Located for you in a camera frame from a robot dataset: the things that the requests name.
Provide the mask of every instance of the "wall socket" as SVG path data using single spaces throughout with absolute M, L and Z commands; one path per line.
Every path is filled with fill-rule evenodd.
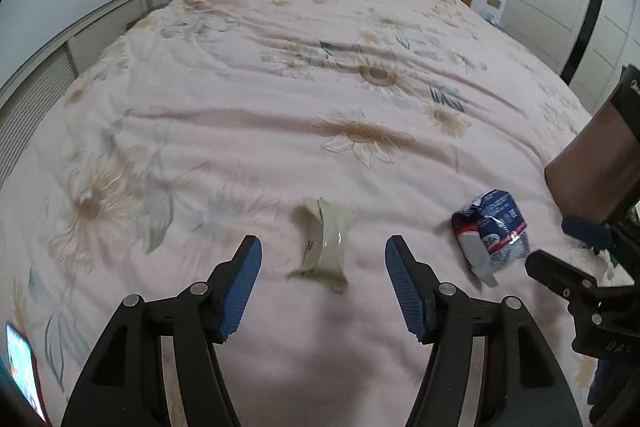
M 487 3 L 489 6 L 492 6 L 492 7 L 494 7 L 495 9 L 498 9 L 498 10 L 499 10 L 499 9 L 500 9 L 500 7 L 502 6 L 502 1 L 500 1 L 500 0 L 486 0 L 486 3 Z

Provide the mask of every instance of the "bed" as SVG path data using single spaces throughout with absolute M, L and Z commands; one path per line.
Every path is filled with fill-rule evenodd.
M 543 177 L 589 115 L 469 2 L 172 0 L 105 49 L 0 191 L 0 318 L 33 346 L 53 425 L 124 296 L 176 295 L 247 233 L 263 266 L 218 350 L 242 425 L 404 425 L 428 349 L 407 332 L 386 273 L 393 234 L 471 296 L 519 296 L 586 422 L 595 361 L 571 350 L 563 301 L 522 260 L 482 286 L 450 215 L 508 190 L 532 249 L 619 282 L 606 256 L 562 235 Z M 321 197 L 356 216 L 343 295 L 289 276 L 307 242 L 303 198 Z M 163 355 L 179 427 L 170 343 Z

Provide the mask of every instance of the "phone screen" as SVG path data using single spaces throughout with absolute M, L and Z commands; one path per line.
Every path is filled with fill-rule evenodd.
M 38 397 L 31 347 L 9 323 L 6 325 L 6 344 L 9 351 L 9 371 L 16 385 L 35 411 L 46 421 Z

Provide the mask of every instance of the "plastic packaging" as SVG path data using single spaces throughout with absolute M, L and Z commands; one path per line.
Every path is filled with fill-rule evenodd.
M 491 190 L 451 216 L 454 233 L 471 271 L 487 286 L 494 273 L 529 254 L 527 223 L 510 193 Z
M 314 219 L 302 268 L 291 276 L 313 279 L 335 293 L 343 293 L 347 288 L 347 277 L 343 271 L 344 245 L 347 231 L 355 219 L 354 213 L 323 198 L 304 198 L 303 204 Z

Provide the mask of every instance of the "smartphone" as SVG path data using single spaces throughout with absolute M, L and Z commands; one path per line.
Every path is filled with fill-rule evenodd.
M 46 418 L 42 406 L 42 392 L 40 391 L 36 359 L 27 340 L 9 323 L 6 324 L 6 345 L 9 352 L 11 376 L 25 399 L 48 424 L 49 420 Z

